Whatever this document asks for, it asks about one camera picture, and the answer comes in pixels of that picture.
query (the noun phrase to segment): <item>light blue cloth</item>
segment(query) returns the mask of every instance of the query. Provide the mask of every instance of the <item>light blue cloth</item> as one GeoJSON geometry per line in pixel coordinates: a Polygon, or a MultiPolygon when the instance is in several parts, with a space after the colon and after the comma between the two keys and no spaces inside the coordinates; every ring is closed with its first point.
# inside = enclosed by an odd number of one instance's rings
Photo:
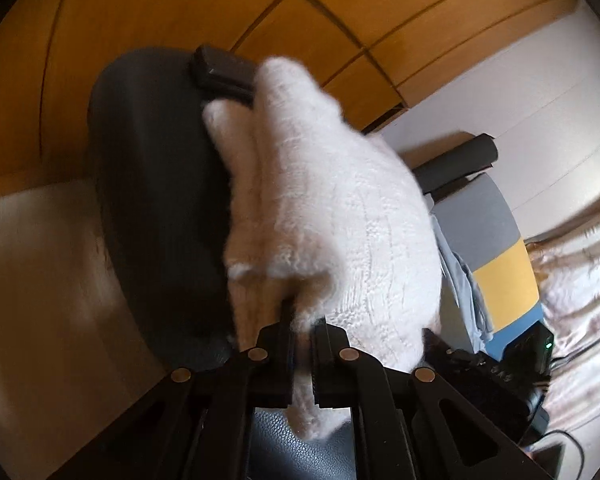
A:
{"type": "MultiPolygon", "coordinates": [[[[431,224],[436,234],[436,241],[438,242],[442,273],[448,290],[453,295],[468,336],[470,348],[464,349],[474,353],[484,350],[485,343],[489,342],[493,337],[493,322],[484,303],[480,286],[478,286],[467,264],[449,247],[445,235],[438,224],[438,219],[433,214],[431,215],[431,224]]],[[[453,308],[453,306],[447,303],[443,308],[453,308]]],[[[452,316],[446,316],[445,313],[441,312],[443,325],[445,319],[451,318],[452,316]]],[[[445,333],[445,326],[442,326],[441,335],[443,333],[445,333]]]]}

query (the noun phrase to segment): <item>white curtain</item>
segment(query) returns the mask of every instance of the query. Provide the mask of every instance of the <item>white curtain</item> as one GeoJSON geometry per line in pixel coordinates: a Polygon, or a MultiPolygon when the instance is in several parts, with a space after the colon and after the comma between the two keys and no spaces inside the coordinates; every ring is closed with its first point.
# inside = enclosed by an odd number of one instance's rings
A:
{"type": "Polygon", "coordinates": [[[600,214],[528,250],[558,358],[544,406],[574,430],[600,414],[600,214]]]}

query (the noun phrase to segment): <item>gray and yellow fabric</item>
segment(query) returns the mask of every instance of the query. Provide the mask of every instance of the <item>gray and yellow fabric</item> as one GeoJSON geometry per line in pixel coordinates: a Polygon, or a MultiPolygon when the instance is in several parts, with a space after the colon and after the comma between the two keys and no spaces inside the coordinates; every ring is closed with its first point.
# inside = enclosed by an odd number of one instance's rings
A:
{"type": "Polygon", "coordinates": [[[499,359],[509,341],[542,317],[536,279],[509,205],[483,173],[431,212],[480,285],[494,330],[486,350],[499,359]]]}

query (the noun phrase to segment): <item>yellow cushion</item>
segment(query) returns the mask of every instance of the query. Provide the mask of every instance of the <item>yellow cushion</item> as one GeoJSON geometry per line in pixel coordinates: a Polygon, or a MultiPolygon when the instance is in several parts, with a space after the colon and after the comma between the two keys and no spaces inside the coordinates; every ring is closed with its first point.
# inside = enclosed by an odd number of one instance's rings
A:
{"type": "Polygon", "coordinates": [[[474,276],[495,332],[526,314],[538,302],[538,286],[522,238],[474,271],[474,276]]]}

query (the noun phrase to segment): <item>gray cloth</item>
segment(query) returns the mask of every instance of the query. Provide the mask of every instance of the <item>gray cloth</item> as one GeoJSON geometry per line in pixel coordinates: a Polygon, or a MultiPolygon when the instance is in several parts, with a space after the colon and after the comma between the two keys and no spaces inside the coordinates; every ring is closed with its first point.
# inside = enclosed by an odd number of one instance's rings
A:
{"type": "Polygon", "coordinates": [[[437,202],[431,212],[451,250],[473,272],[520,239],[509,205],[486,173],[437,202]]]}
{"type": "Polygon", "coordinates": [[[442,339],[450,346],[464,348],[470,352],[484,350],[484,344],[493,338],[493,323],[484,303],[480,286],[467,264],[449,247],[435,215],[431,215],[431,224],[438,242],[440,264],[446,286],[454,300],[454,302],[446,301],[441,304],[442,339]],[[459,317],[464,323],[468,338],[464,337],[464,333],[453,321],[458,320],[457,314],[444,312],[447,309],[459,310],[459,317]],[[464,344],[465,341],[468,341],[468,348],[464,344]]]}

